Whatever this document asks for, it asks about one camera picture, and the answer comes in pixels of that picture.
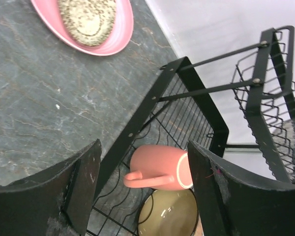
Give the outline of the grey glass plate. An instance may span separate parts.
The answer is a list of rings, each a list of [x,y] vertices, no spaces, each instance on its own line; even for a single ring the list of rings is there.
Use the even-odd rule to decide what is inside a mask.
[[[271,135],[287,174],[295,183],[295,119],[270,123]]]

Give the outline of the cream speckled oval plate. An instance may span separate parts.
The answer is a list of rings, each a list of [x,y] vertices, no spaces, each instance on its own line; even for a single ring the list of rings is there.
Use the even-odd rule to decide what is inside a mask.
[[[114,0],[59,0],[58,7],[67,31],[83,45],[99,46],[113,30]]]

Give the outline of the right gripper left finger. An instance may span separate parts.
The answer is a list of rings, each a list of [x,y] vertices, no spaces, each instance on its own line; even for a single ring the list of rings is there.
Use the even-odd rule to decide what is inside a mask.
[[[0,236],[85,235],[101,151],[96,140],[66,160],[0,186]]]

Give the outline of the pink plate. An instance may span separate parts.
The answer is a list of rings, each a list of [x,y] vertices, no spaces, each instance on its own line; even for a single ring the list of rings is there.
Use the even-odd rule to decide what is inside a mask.
[[[68,46],[94,56],[110,56],[129,43],[134,17],[128,0],[33,0],[51,32]]]

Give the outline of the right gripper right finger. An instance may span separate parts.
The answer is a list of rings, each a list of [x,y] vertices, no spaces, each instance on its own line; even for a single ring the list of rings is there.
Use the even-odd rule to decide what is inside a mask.
[[[295,184],[250,172],[194,141],[187,150],[206,236],[295,236]]]

